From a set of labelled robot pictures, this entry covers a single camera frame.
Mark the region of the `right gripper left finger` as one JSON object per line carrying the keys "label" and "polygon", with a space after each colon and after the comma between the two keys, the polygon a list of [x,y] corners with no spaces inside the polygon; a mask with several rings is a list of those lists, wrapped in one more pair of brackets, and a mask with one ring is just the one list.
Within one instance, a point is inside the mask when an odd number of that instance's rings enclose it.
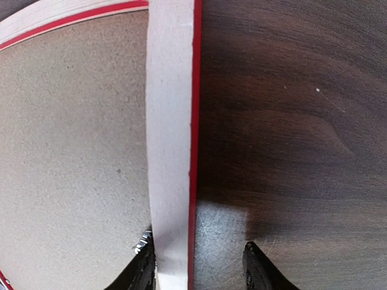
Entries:
{"label": "right gripper left finger", "polygon": [[156,256],[152,231],[136,244],[135,256],[106,290],[155,290]]}

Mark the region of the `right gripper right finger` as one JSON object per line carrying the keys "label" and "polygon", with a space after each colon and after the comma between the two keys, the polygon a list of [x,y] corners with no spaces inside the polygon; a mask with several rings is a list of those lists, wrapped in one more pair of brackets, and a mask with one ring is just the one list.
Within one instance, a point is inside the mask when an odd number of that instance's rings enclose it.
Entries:
{"label": "right gripper right finger", "polygon": [[252,241],[245,245],[242,264],[248,290],[299,290]]}

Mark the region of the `brown cardboard backing board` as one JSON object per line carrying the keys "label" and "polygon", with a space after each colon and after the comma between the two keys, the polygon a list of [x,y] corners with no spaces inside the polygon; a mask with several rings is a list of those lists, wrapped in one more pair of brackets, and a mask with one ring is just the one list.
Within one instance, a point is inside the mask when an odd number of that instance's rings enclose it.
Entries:
{"label": "brown cardboard backing board", "polygon": [[1,52],[1,271],[15,289],[104,289],[150,224],[148,13]]}

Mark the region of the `red wooden picture frame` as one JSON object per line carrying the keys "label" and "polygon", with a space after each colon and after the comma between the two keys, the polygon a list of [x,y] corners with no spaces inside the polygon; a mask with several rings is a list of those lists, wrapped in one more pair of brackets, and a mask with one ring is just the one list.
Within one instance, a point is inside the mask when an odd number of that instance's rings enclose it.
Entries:
{"label": "red wooden picture frame", "polygon": [[189,289],[192,275],[191,153],[197,138],[192,122],[198,115],[192,103],[198,98],[193,83],[200,60],[197,5],[197,1],[18,1],[12,12],[1,4],[1,52],[81,22],[148,13],[145,128],[150,224],[145,231],[152,231],[154,240],[157,289]]}

